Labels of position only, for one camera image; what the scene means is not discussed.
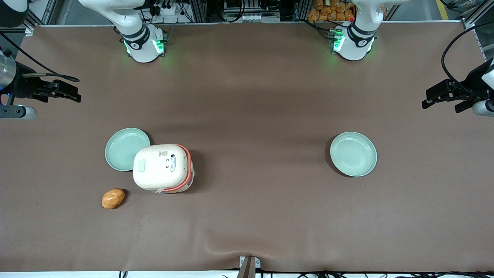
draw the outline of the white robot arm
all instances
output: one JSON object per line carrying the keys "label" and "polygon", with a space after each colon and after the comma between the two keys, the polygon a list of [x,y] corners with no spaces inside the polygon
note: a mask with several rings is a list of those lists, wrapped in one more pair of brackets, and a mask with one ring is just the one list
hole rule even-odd
{"label": "white robot arm", "polygon": [[148,63],[165,52],[163,30],[145,24],[134,8],[145,0],[79,0],[86,8],[108,18],[124,39],[127,52],[137,62]]}
{"label": "white robot arm", "polygon": [[338,38],[333,50],[351,61],[360,60],[370,51],[374,34],[384,18],[382,5],[396,5],[410,0],[352,0],[357,7],[355,20],[338,27]]}

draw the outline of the metal bracket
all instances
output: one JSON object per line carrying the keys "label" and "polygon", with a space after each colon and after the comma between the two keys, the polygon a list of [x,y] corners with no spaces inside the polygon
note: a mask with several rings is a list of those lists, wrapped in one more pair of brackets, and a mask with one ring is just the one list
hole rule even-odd
{"label": "metal bracket", "polygon": [[[240,263],[239,267],[242,267],[242,264],[244,264],[245,257],[240,257]],[[255,259],[255,268],[261,268],[261,260],[257,259],[256,257],[253,257]]]}
{"label": "metal bracket", "polygon": [[255,269],[261,268],[261,261],[255,257],[240,257],[240,270],[237,278],[255,278]]}

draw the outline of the orange food item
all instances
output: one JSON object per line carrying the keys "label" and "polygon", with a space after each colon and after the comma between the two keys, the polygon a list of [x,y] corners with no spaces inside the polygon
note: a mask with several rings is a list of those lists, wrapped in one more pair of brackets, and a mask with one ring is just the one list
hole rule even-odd
{"label": "orange food item", "polygon": [[345,20],[345,15],[342,12],[339,12],[336,14],[336,20],[337,21],[344,21]]}
{"label": "orange food item", "polygon": [[324,0],[314,0],[312,5],[316,10],[321,10],[324,7]]}
{"label": "orange food item", "polygon": [[355,18],[354,15],[353,15],[353,12],[352,10],[346,10],[345,11],[345,20],[350,20],[352,18]]}
{"label": "orange food item", "polygon": [[308,21],[317,21],[319,19],[319,12],[316,10],[309,11],[309,15],[307,16]]}
{"label": "orange food item", "polygon": [[328,6],[325,6],[325,7],[321,10],[321,14],[322,14],[322,15],[329,15],[331,12],[332,12],[331,7],[328,7]]}
{"label": "orange food item", "polygon": [[386,16],[388,15],[388,9],[386,9],[385,6],[381,6],[380,8],[381,8],[382,12],[384,13],[384,18],[386,18]]}
{"label": "orange food item", "polygon": [[125,198],[125,192],[120,188],[114,188],[103,195],[101,205],[105,209],[114,209],[118,207]]}
{"label": "orange food item", "polygon": [[336,20],[336,11],[332,11],[332,12],[328,15],[328,20],[329,20],[329,21]]}
{"label": "orange food item", "polygon": [[331,10],[336,10],[340,6],[339,0],[331,0]]}
{"label": "orange food item", "polygon": [[340,6],[338,6],[338,8],[336,8],[336,12],[344,12],[345,8],[346,8],[346,3],[340,2]]}

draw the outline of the green led light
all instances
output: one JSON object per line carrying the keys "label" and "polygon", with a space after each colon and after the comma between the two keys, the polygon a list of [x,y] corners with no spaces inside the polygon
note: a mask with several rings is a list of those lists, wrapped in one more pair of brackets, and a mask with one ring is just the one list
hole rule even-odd
{"label": "green led light", "polygon": [[345,42],[344,36],[341,36],[338,40],[336,40],[336,42],[334,42],[334,51],[340,51],[341,46],[343,45],[344,42]]}
{"label": "green led light", "polygon": [[154,44],[156,51],[158,53],[163,53],[163,43],[162,42],[153,40],[153,44]]}
{"label": "green led light", "polygon": [[128,45],[126,41],[123,41],[123,44],[125,45],[125,48],[127,48],[127,53],[130,55],[130,49],[128,49]]}

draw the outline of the brown tablecloth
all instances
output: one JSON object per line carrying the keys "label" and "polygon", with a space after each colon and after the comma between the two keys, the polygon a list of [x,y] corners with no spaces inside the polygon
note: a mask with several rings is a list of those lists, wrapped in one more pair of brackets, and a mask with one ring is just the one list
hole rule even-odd
{"label": "brown tablecloth", "polygon": [[[19,100],[39,118],[0,122],[0,270],[227,269],[249,254],[270,271],[493,270],[494,119],[420,104],[461,30],[386,23],[349,62],[305,24],[177,26],[139,64],[110,27],[36,28],[22,46],[80,78],[82,103]],[[447,58],[460,80],[482,62],[473,34]],[[110,168],[106,142],[127,127],[189,148],[192,187],[158,195]],[[331,164],[345,131],[377,148],[365,177]],[[128,200],[104,210],[114,187]]]}

